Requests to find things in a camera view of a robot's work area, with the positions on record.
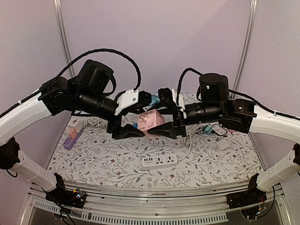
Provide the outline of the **pink cube socket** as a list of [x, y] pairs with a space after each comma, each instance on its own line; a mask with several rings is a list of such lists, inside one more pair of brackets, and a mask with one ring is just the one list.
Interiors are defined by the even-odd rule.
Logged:
[[156, 109], [152, 109], [138, 115], [138, 129], [142, 131], [146, 137], [155, 136], [149, 134], [148, 130], [164, 123], [165, 118]]

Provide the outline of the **teal small adapter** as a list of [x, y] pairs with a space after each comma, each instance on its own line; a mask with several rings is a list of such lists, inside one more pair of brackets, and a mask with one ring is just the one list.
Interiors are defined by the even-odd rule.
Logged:
[[211, 126], [209, 126], [209, 125], [206, 125], [204, 128], [203, 128], [203, 133], [204, 134], [211, 134], [212, 133], [212, 127]]

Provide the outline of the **white power strip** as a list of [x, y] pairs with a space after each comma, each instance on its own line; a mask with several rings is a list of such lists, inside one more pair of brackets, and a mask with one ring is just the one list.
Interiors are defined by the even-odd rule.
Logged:
[[144, 170], [163, 169], [178, 164], [177, 157], [175, 155], [146, 157], [142, 159], [142, 168]]

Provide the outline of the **salmon small cube adapter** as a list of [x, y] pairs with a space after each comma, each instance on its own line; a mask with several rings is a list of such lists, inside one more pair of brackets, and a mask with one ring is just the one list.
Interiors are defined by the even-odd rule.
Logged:
[[75, 129], [70, 129], [69, 132], [68, 132], [68, 136], [71, 138], [71, 139], [75, 139], [76, 136], [77, 136], [77, 132]]

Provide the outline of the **purple power strip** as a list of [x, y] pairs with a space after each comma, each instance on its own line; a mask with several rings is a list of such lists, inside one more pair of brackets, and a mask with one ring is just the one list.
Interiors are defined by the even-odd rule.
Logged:
[[82, 135], [82, 133], [83, 133], [83, 131], [78, 133], [74, 139], [72, 139], [71, 137], [68, 136], [62, 144], [63, 148], [66, 150], [71, 150], [73, 148], [73, 146], [76, 144], [79, 137]]

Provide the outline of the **white tiger plug adapter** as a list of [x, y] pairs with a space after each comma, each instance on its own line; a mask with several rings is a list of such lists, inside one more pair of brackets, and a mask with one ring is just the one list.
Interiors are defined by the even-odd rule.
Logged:
[[75, 132], [78, 134], [83, 128], [83, 123], [78, 118], [75, 118], [75, 119], [70, 119], [67, 126], [70, 129], [73, 128]]

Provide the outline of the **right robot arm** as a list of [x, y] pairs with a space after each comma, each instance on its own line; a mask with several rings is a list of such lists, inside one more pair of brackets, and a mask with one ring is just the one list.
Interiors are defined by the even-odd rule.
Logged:
[[172, 115], [173, 120], [149, 129], [149, 134], [176, 139], [187, 135], [186, 126], [217, 122], [223, 127], [248, 133], [261, 133], [294, 142], [292, 150], [271, 168], [253, 175], [245, 191], [228, 194], [230, 209], [264, 202], [266, 192], [274, 185], [300, 170], [300, 119], [269, 109], [253, 97], [240, 93], [232, 100], [228, 79], [216, 73], [199, 74], [197, 103], [185, 104], [180, 88], [158, 91], [159, 112]]

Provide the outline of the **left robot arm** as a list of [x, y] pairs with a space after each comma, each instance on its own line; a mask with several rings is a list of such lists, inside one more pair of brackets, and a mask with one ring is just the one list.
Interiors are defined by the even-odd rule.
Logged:
[[151, 103], [151, 95], [138, 88], [122, 91], [115, 99], [105, 88], [116, 86], [113, 70], [94, 61], [85, 61], [79, 74], [66, 79], [58, 74], [45, 82], [31, 95], [16, 103], [0, 116], [0, 167], [11, 170], [40, 186], [46, 199], [58, 206], [83, 208], [86, 192], [67, 190], [63, 178], [31, 160], [15, 140], [15, 135], [37, 121], [63, 111], [81, 111], [84, 116], [94, 116], [107, 121], [107, 132], [113, 139], [143, 137], [134, 126], [123, 126], [121, 119], [127, 113], [141, 113]]

